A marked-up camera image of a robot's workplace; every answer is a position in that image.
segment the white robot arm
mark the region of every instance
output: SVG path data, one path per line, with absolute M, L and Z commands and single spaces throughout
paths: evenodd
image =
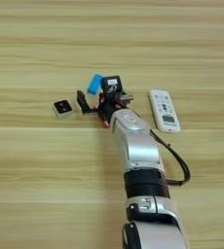
M 129 223 L 123 228 L 124 249 L 189 249 L 168 185 L 190 180 L 185 161 L 149 125 L 127 108 L 131 95 L 123 92 L 119 76 L 104 77 L 97 109 L 90 109 L 83 93 L 83 113 L 97 113 L 110 125 L 122 153 Z M 183 169 L 183 181 L 167 180 L 157 142 L 163 144 Z
M 122 153 L 128 196 L 124 248 L 188 249 L 150 127 L 130 109 L 114 112 L 110 125 Z

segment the blue block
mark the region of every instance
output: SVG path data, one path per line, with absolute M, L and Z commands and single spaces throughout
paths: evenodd
M 93 80 L 92 80 L 90 86 L 88 87 L 88 93 L 93 94 L 93 95 L 96 95 L 98 93 L 99 88 L 100 88 L 100 82 L 101 82 L 102 78 L 103 78 L 103 76 L 100 74 L 95 74 L 93 76 Z

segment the wooden surface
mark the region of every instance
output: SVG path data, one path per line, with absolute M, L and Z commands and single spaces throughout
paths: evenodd
M 224 0 L 0 0 L 0 249 L 121 248 L 119 153 L 75 102 L 96 72 L 152 127 L 147 91 L 171 93 L 182 132 L 159 134 L 193 175 L 171 195 L 191 248 L 224 248 Z

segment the remote control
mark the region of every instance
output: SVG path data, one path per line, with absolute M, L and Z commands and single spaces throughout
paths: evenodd
M 152 89 L 149 91 L 149 98 L 158 129 L 166 132 L 179 132 L 179 121 L 169 93 L 165 90 Z

